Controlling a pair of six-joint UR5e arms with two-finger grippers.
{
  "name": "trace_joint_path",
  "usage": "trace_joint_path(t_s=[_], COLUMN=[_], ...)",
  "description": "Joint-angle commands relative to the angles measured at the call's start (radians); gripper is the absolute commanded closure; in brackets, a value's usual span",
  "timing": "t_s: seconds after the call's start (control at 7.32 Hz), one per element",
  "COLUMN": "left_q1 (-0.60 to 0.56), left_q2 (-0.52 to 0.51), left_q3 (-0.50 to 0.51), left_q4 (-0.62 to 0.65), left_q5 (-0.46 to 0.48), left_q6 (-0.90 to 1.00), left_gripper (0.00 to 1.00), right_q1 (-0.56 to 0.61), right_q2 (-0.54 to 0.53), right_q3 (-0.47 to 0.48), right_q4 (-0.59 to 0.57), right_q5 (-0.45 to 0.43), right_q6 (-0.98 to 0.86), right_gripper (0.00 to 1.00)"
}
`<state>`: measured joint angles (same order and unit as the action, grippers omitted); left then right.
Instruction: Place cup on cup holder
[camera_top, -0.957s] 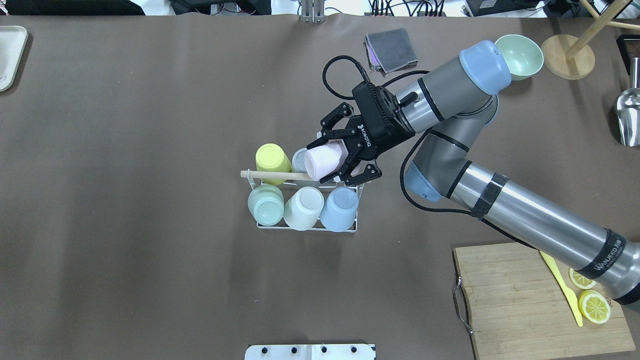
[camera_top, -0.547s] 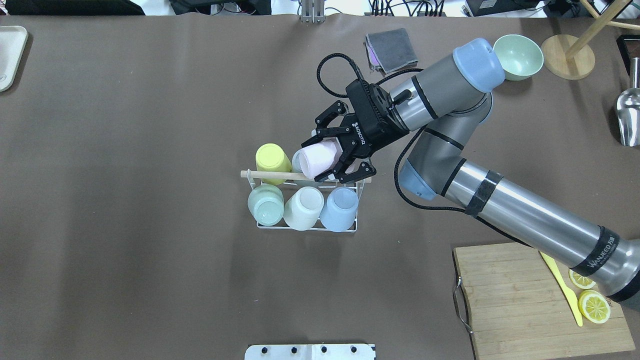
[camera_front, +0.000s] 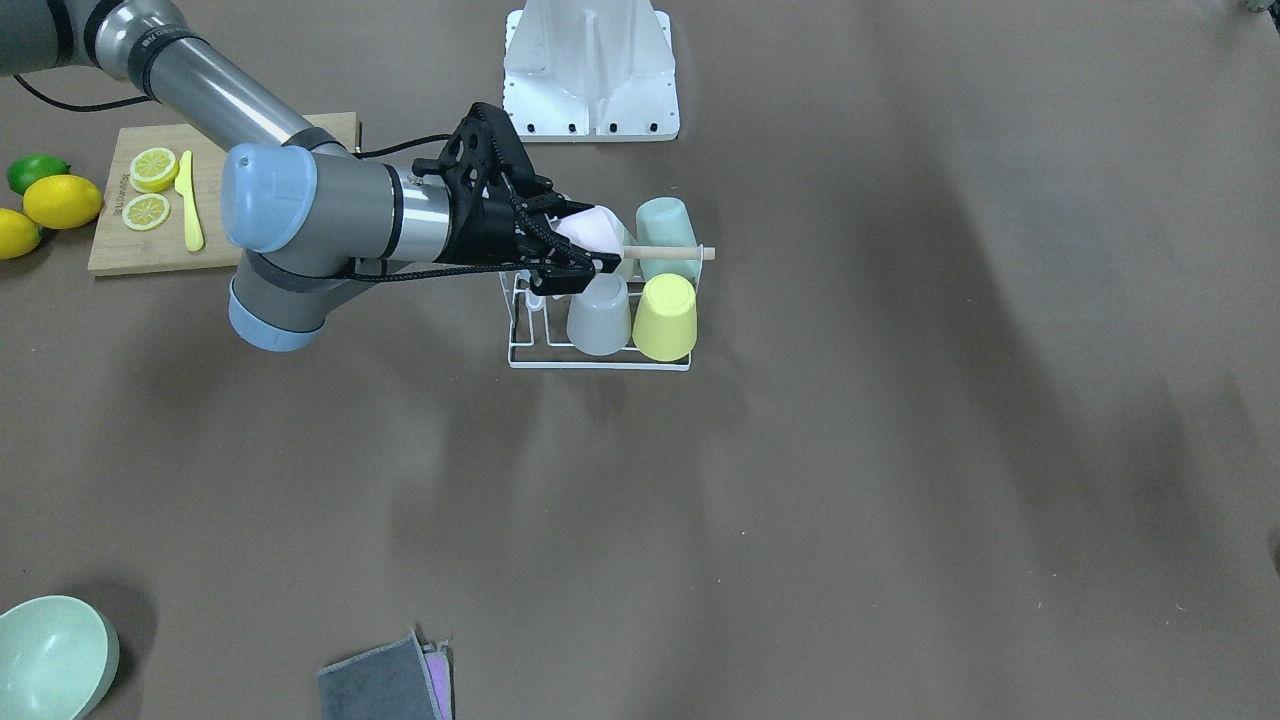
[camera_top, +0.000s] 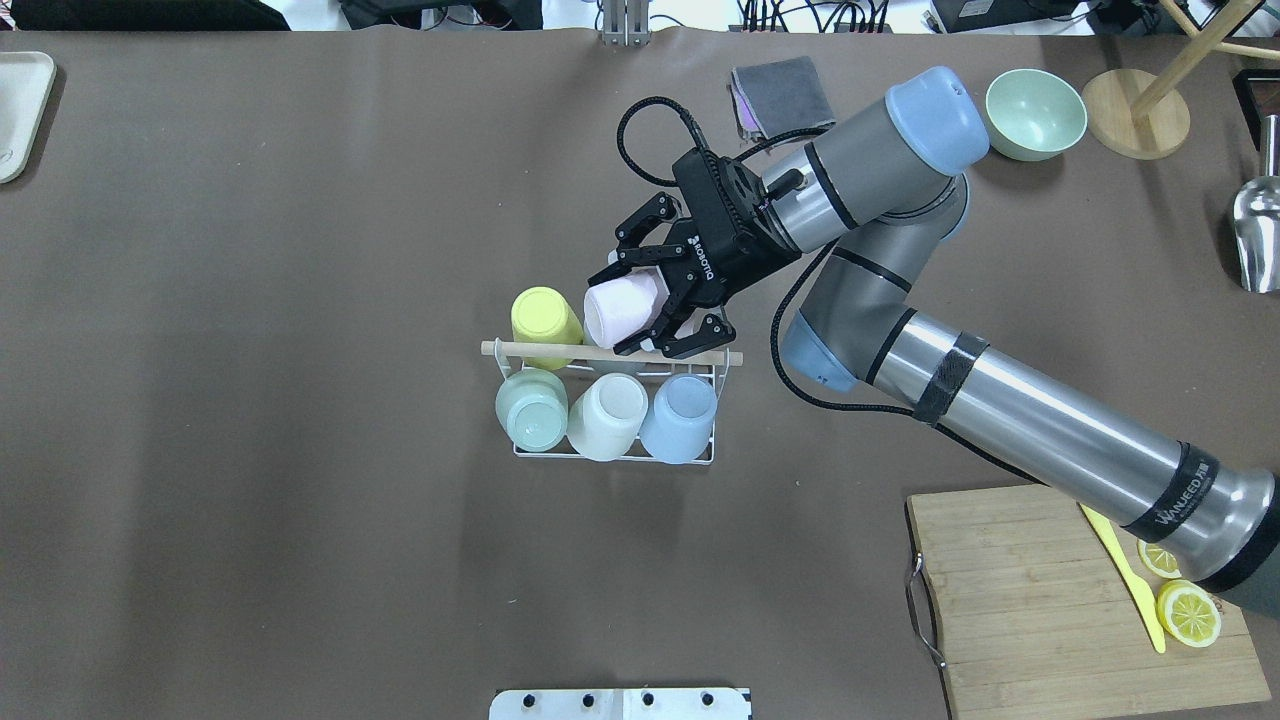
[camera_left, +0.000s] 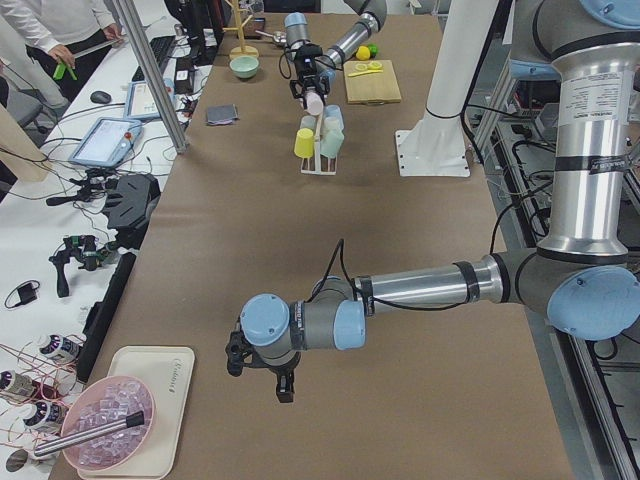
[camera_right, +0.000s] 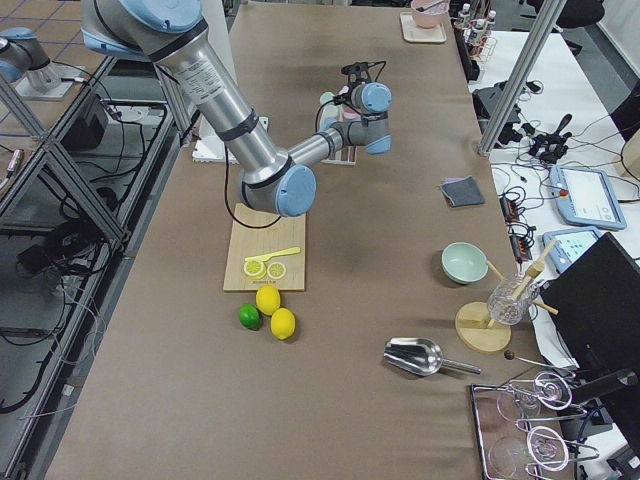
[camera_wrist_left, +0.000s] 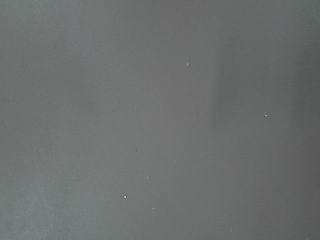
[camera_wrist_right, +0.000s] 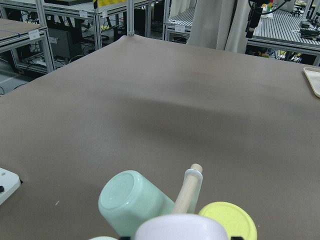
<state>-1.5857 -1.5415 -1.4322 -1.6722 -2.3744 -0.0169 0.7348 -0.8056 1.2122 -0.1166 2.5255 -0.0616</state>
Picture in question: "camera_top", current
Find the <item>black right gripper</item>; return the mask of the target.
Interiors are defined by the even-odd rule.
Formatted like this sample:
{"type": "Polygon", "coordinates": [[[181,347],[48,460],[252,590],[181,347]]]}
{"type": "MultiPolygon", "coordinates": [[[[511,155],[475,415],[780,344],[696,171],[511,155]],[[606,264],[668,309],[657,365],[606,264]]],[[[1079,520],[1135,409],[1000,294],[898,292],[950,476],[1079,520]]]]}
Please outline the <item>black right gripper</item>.
{"type": "Polygon", "coordinates": [[[801,256],[762,210],[765,186],[742,163],[692,149],[672,170],[689,217],[669,193],[655,193],[617,225],[614,260],[588,278],[595,287],[654,266],[667,283],[658,318],[614,346],[618,355],[650,348],[685,359],[730,345],[733,324],[723,314],[730,297],[801,256]],[[666,241],[641,246],[663,223],[673,224],[666,241]]]}

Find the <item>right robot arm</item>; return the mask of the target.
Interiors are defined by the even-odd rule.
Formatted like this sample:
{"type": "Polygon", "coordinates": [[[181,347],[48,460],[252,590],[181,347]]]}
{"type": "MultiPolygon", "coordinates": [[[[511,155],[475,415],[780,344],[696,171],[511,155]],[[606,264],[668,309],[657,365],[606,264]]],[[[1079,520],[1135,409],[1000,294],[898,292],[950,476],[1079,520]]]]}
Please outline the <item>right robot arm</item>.
{"type": "Polygon", "coordinates": [[[961,79],[933,67],[835,124],[794,129],[799,141],[768,172],[749,152],[710,149],[692,114],[669,97],[628,108],[616,131],[648,108],[672,110],[691,138],[672,177],[646,173],[658,193],[614,231],[599,287],[654,268],[666,287],[655,315],[613,342],[620,355],[650,346],[686,359],[728,345],[724,305],[806,255],[806,297],[785,334],[771,337],[781,380],[792,372],[846,392],[864,384],[891,404],[836,404],[840,413],[909,416],[996,466],[1091,506],[1140,541],[1171,551],[1193,587],[1277,616],[1277,473],[1233,469],[1187,439],[1193,398],[1162,402],[1184,413],[1160,428],[1111,409],[992,345],[911,305],[927,263],[960,234],[972,211],[995,231],[972,278],[986,310],[966,319],[1024,331],[1036,357],[1080,379],[1143,370],[1221,389],[1210,400],[1220,434],[1240,421],[1249,439],[1277,442],[1277,310],[1249,309],[1222,288],[1183,287],[1174,272],[1142,279],[1114,263],[1155,247],[1134,201],[1105,201],[1034,217],[1011,183],[973,182],[989,152],[986,119],[961,79]]]}

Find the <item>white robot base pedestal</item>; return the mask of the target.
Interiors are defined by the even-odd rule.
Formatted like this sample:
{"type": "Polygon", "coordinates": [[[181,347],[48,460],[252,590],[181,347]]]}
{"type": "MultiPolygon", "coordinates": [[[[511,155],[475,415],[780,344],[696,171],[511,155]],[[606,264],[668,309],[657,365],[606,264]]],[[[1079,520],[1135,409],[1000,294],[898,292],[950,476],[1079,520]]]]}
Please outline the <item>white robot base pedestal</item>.
{"type": "Polygon", "coordinates": [[[489,719],[754,719],[751,693],[732,687],[508,689],[489,719]]]}

